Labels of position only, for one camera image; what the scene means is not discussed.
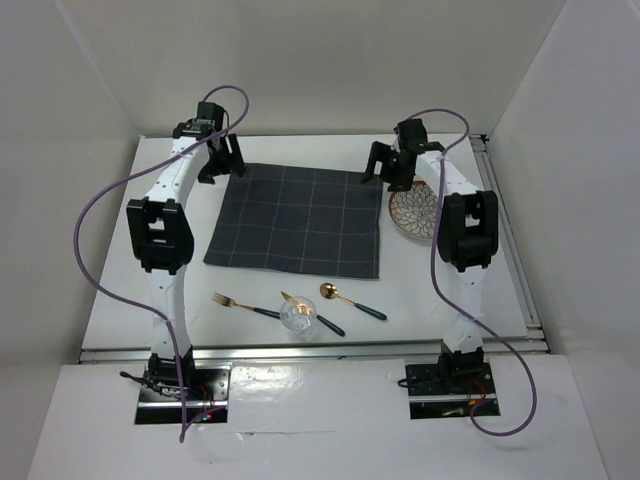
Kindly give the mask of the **patterned round plate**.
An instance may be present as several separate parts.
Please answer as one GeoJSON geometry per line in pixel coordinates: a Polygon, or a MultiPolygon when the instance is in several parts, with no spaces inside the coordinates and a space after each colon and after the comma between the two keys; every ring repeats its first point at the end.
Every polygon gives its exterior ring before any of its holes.
{"type": "Polygon", "coordinates": [[[388,212],[394,225],[407,236],[431,241],[434,236],[437,197],[424,181],[414,181],[408,191],[392,192],[388,212]]]}

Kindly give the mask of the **dark checked cloth napkin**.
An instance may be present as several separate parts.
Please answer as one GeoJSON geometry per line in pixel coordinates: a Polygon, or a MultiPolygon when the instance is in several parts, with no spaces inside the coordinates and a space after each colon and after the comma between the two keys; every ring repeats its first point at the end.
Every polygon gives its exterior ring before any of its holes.
{"type": "Polygon", "coordinates": [[[334,278],[379,276],[383,184],[357,172],[251,164],[229,178],[204,262],[334,278]]]}

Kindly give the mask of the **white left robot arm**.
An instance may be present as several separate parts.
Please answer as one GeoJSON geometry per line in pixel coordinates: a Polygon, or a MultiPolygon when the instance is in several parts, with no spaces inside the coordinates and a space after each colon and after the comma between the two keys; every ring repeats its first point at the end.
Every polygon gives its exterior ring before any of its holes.
{"type": "Polygon", "coordinates": [[[144,197],[126,207],[134,256],[150,283],[152,307],[164,315],[154,318],[145,382],[176,399],[193,394],[198,377],[184,306],[186,268],[195,251],[186,203],[196,182],[213,184],[219,175],[246,171],[236,135],[208,138],[221,132],[227,119],[222,106],[201,101],[196,116],[174,129],[171,154],[177,160],[161,169],[144,197]]]}

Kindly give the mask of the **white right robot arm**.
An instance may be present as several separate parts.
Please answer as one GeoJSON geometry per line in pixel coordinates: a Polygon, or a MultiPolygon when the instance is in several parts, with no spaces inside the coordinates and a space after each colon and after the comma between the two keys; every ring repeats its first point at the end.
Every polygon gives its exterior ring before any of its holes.
{"type": "Polygon", "coordinates": [[[467,294],[480,290],[498,250],[498,200],[470,183],[412,116],[387,145],[374,142],[362,175],[251,164],[227,185],[205,256],[210,265],[373,280],[380,273],[382,192],[392,200],[416,184],[434,196],[433,263],[443,262],[467,294]]]}

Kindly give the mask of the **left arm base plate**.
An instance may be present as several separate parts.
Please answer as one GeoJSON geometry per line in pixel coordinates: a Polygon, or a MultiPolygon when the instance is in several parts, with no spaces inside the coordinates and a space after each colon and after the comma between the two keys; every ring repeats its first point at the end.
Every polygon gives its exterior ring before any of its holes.
{"type": "MultiPolygon", "coordinates": [[[[193,385],[186,390],[186,420],[199,424],[221,424],[228,420],[230,366],[200,368],[194,372],[193,385]]],[[[147,379],[136,379],[140,386],[136,425],[180,425],[180,390],[177,385],[152,386],[147,379]]]]}

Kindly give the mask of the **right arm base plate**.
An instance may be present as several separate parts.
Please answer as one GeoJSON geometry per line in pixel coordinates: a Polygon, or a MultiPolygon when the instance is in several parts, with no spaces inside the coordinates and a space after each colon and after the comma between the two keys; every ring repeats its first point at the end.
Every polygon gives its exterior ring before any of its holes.
{"type": "Polygon", "coordinates": [[[490,364],[471,374],[445,380],[436,364],[407,364],[397,385],[408,395],[412,420],[499,416],[500,406],[490,364]]]}

